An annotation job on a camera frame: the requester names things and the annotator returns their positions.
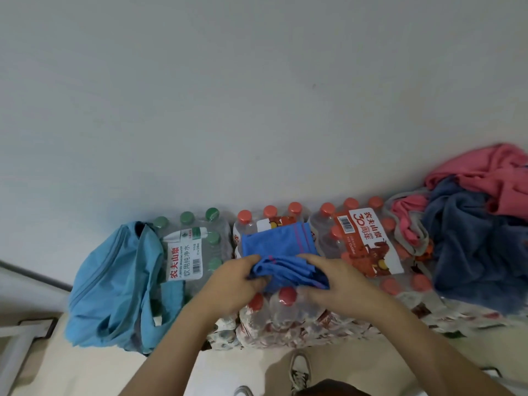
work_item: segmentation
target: pink cloth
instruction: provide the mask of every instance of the pink cloth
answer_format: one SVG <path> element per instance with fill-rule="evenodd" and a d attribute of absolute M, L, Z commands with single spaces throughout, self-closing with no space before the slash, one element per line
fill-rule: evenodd
<path fill-rule="evenodd" d="M 528 155 L 519 147 L 499 144 L 450 159 L 426 177 L 432 190 L 439 181 L 456 175 L 458 183 L 472 192 L 492 196 L 488 211 L 528 220 Z"/>
<path fill-rule="evenodd" d="M 416 247 L 419 239 L 411 230 L 409 211 L 424 211 L 427 207 L 427 198 L 422 194 L 411 194 L 392 203 L 391 211 L 400 219 L 400 231 L 405 240 Z"/>

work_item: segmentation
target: sneaker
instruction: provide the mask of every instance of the sneaker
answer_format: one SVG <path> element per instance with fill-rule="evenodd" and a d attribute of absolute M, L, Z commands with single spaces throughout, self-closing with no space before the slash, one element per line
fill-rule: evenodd
<path fill-rule="evenodd" d="M 239 386 L 235 389 L 233 396 L 253 396 L 253 392 L 246 385 Z"/>
<path fill-rule="evenodd" d="M 291 357 L 291 360 L 291 393 L 296 394 L 297 392 L 310 386 L 310 381 L 312 380 L 312 371 L 310 369 L 310 362 L 303 353 L 295 352 Z"/>

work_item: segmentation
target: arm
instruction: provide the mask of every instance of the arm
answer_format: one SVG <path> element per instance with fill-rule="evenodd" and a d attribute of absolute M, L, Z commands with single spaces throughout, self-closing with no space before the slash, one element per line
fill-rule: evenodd
<path fill-rule="evenodd" d="M 183 395 L 198 352 L 215 322 L 240 310 L 266 286 L 264 278 L 246 279 L 259 260 L 259 256 L 252 255 L 227 261 L 218 268 L 198 295 L 181 310 L 120 396 Z"/>
<path fill-rule="evenodd" d="M 342 260 L 302 254 L 328 277 L 330 290 L 302 292 L 330 311 L 375 325 L 396 348 L 430 396 L 511 396 L 397 299 L 379 290 Z"/>

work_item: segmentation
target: dark pants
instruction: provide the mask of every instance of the dark pants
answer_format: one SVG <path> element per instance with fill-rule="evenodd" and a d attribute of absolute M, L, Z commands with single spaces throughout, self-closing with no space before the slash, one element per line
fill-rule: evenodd
<path fill-rule="evenodd" d="M 298 396 L 370 396 L 359 389 L 341 381 L 324 379 L 297 393 Z"/>

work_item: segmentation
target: floor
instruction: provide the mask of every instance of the floor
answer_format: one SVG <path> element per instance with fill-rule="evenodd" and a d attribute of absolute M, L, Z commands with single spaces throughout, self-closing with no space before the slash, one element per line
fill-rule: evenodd
<path fill-rule="evenodd" d="M 71 347 L 62 336 L 67 316 L 59 321 L 34 379 L 18 383 L 12 396 L 115 396 L 142 364 L 144 357 L 117 348 Z M 528 328 L 503 329 L 453 345 L 479 366 L 495 366 L 506 378 L 528 378 Z M 289 394 L 291 350 L 233 350 L 201 352 L 186 396 L 229 396 L 239 385 L 254 395 Z M 313 382 L 324 378 L 346 381 L 373 396 L 400 395 L 413 386 L 414 377 L 385 340 L 351 341 L 311 347 Z"/>

